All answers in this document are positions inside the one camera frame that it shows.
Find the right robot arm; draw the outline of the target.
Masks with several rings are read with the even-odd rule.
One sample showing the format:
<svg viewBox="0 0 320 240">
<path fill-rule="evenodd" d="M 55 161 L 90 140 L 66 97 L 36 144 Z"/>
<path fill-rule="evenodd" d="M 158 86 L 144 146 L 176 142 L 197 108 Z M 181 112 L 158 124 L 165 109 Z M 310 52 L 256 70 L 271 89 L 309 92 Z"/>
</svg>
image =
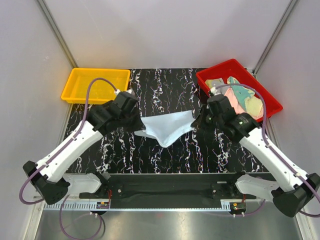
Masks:
<svg viewBox="0 0 320 240">
<path fill-rule="evenodd" d="M 319 197 L 320 176 L 308 174 L 293 163 L 266 137 L 265 130 L 248 113 L 237 114 L 229 99 L 221 94 L 210 97 L 191 124 L 197 130 L 221 130 L 229 140 L 250 151 L 271 173 L 274 181 L 238 174 L 227 185 L 228 195 L 252 195 L 273 202 L 285 216 L 293 218 L 314 197 Z"/>
</svg>

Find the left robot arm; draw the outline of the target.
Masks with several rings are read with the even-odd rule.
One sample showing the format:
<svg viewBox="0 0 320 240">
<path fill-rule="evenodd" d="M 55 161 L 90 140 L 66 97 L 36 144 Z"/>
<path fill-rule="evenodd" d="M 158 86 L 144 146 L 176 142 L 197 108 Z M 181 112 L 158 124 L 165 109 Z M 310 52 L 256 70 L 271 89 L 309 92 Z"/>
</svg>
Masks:
<svg viewBox="0 0 320 240">
<path fill-rule="evenodd" d="M 145 129 L 133 90 L 119 91 L 114 100 L 91 107 L 77 128 L 56 149 L 38 162 L 28 161 L 23 170 L 28 181 L 48 205 L 67 195 L 103 198 L 110 192 L 108 178 L 98 172 L 67 174 L 67 169 L 108 133 Z"/>
</svg>

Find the light blue towel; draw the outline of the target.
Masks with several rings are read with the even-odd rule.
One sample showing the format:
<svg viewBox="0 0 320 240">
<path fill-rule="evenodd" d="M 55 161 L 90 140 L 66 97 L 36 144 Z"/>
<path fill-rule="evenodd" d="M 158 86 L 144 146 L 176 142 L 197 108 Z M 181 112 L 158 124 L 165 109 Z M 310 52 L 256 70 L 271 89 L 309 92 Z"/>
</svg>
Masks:
<svg viewBox="0 0 320 240">
<path fill-rule="evenodd" d="M 134 134 L 157 140 L 161 147 L 168 148 L 182 135 L 194 130 L 191 124 L 195 118 L 192 111 L 188 110 L 142 117 L 141 120 L 145 129 L 135 131 Z"/>
</svg>

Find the pink towel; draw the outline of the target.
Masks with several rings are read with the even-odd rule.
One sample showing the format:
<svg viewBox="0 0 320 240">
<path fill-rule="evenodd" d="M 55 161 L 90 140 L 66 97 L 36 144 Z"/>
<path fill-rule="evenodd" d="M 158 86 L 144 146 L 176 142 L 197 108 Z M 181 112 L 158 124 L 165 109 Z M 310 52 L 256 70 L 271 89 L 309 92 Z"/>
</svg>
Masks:
<svg viewBox="0 0 320 240">
<path fill-rule="evenodd" d="M 239 104 L 239 102 L 234 94 L 234 91 L 231 87 L 229 87 L 227 89 L 227 91 L 225 92 L 224 95 L 228 98 L 230 105 L 234 108 L 236 114 L 245 113 L 245 110 Z"/>
</svg>

